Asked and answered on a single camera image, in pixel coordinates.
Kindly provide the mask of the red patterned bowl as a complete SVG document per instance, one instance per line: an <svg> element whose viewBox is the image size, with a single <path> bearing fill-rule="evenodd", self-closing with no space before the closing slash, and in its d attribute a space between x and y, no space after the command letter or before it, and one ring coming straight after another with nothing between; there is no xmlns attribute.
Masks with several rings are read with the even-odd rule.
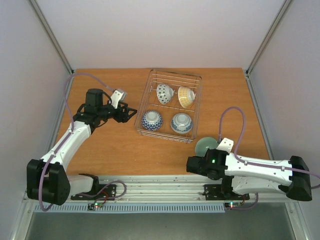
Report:
<svg viewBox="0 0 320 240"><path fill-rule="evenodd" d="M163 118L158 111L149 110L143 114L141 125L145 130L157 131L163 125Z"/></svg>

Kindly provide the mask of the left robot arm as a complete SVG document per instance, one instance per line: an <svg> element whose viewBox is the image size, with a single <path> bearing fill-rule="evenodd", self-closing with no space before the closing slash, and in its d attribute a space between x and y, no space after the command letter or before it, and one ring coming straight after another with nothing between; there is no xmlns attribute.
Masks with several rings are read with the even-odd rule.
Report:
<svg viewBox="0 0 320 240"><path fill-rule="evenodd" d="M78 195L96 199L102 192L99 178L82 173L67 176L69 163L80 146L109 119L126 123L137 110L124 102L127 93L116 89L112 95L98 88L86 92L85 102L72 115L71 123L54 147L40 159L31 159L26 167L29 199L37 200L43 209L63 205L69 197Z"/></svg>

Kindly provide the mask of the pink scale pattern bowl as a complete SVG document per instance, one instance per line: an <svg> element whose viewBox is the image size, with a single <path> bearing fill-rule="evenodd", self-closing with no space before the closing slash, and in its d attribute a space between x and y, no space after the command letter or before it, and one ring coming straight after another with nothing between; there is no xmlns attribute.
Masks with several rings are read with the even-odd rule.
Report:
<svg viewBox="0 0 320 240"><path fill-rule="evenodd" d="M156 95L159 102L162 105L166 105L172 100L174 90L169 85L162 83L156 87Z"/></svg>

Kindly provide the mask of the yellow sun bowl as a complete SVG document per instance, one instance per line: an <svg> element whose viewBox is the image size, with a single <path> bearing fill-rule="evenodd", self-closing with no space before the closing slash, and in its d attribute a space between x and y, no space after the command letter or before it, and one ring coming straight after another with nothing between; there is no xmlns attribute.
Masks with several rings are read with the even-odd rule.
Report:
<svg viewBox="0 0 320 240"><path fill-rule="evenodd" d="M177 95L180 105L185 109L195 101L195 93L189 87L180 86Z"/></svg>

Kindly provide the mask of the pale green bowl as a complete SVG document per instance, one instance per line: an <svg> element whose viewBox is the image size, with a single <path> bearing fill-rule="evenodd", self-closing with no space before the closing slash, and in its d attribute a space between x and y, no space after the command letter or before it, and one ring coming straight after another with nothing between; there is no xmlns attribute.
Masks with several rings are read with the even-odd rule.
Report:
<svg viewBox="0 0 320 240"><path fill-rule="evenodd" d="M204 157L208 149L215 149L218 146L218 142L213 137L203 137L195 145L195 155Z"/></svg>

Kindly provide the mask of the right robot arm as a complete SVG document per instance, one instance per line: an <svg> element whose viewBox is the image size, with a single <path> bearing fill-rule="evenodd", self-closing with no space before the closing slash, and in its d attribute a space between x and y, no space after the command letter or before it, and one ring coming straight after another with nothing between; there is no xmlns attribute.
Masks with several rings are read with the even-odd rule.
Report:
<svg viewBox="0 0 320 240"><path fill-rule="evenodd" d="M261 159L244 159L232 152L208 149L205 156L188 157L186 171L221 181L210 197L218 195L227 200L248 194L280 193L291 200L312 200L309 168L299 156L266 164Z"/></svg>

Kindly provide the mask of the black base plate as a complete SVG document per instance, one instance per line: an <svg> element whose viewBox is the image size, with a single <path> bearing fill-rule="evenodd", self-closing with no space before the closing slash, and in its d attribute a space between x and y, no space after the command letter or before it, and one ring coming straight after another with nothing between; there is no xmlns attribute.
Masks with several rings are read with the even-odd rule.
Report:
<svg viewBox="0 0 320 240"><path fill-rule="evenodd" d="M94 201L99 198L105 199L106 197L109 197L109 198L115 197L116 193L117 193L117 185L111 184L110 186L106 187L101 193L99 193L94 197L77 194L77 195L72 195L70 199L73 201Z"/></svg>
<svg viewBox="0 0 320 240"><path fill-rule="evenodd" d="M203 187L204 192L202 195L205 196L206 201L247 201L250 199L250 195L248 193L239 195L232 192L229 195L225 196L222 193L220 184L205 184Z"/></svg>

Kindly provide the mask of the circuit board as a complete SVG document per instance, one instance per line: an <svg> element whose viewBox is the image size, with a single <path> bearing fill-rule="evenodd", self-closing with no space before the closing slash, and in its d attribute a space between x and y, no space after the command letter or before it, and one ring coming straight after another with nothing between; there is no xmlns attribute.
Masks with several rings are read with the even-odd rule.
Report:
<svg viewBox="0 0 320 240"><path fill-rule="evenodd" d="M97 210L97 209L101 209L103 206L104 206L103 203L98 203L98 202L96 202L96 203L89 203L89 204L87 205L87 210L88 210L88 211L95 211L95 210Z"/></svg>
<svg viewBox="0 0 320 240"><path fill-rule="evenodd" d="M240 203L240 202L233 202L233 201L231 201L231 202L225 202L224 203L224 207L226 208L226 209L236 209L236 208L239 208L239 207L241 207L242 206L242 204Z"/></svg>

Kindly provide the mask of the left circuit board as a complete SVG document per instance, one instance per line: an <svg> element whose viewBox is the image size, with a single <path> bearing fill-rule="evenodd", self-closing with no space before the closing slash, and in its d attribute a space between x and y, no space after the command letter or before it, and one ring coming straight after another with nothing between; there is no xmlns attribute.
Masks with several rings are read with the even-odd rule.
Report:
<svg viewBox="0 0 320 240"><path fill-rule="evenodd" d="M103 203L98 203L98 202L96 202L96 203L89 203L89 204L87 205L87 210L88 210L88 211L95 211L95 210L97 210L97 209L101 209L103 206L104 206Z"/></svg>

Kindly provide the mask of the right circuit board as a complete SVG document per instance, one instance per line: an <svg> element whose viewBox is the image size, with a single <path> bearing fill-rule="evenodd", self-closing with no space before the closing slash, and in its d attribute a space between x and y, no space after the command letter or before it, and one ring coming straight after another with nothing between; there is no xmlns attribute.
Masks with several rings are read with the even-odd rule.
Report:
<svg viewBox="0 0 320 240"><path fill-rule="evenodd" d="M236 208L239 208L239 207L241 207L242 206L242 204L240 203L240 202L233 202L233 201L231 201L231 202L225 202L224 203L224 207L226 208L226 209L236 209Z"/></svg>

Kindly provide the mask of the blue floral bowl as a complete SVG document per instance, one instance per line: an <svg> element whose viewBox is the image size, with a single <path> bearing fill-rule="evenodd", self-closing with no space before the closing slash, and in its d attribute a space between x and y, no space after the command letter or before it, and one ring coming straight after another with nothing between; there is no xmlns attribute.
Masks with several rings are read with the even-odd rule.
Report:
<svg viewBox="0 0 320 240"><path fill-rule="evenodd" d="M171 119L170 126L178 134L187 134L193 128L191 117L186 113L177 113Z"/></svg>

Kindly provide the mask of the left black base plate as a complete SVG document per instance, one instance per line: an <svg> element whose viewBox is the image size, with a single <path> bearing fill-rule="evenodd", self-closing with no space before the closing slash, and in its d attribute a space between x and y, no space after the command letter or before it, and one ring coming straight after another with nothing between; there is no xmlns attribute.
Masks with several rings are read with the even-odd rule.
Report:
<svg viewBox="0 0 320 240"><path fill-rule="evenodd" d="M99 193L94 197L77 194L77 195L72 195L70 199L73 201L94 201L99 198L105 199L106 197L109 197L109 198L115 197L116 193L117 193L117 185L111 184L110 186L106 187L101 193Z"/></svg>

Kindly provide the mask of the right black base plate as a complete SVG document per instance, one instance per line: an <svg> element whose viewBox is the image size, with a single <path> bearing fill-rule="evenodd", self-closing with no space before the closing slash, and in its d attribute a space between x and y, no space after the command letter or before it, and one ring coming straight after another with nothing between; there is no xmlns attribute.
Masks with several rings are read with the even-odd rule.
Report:
<svg viewBox="0 0 320 240"><path fill-rule="evenodd" d="M206 201L247 201L250 199L250 195L248 193L239 195L232 192L229 195L225 196L222 193L220 184L205 184L203 187L204 192L202 195L205 196Z"/></svg>

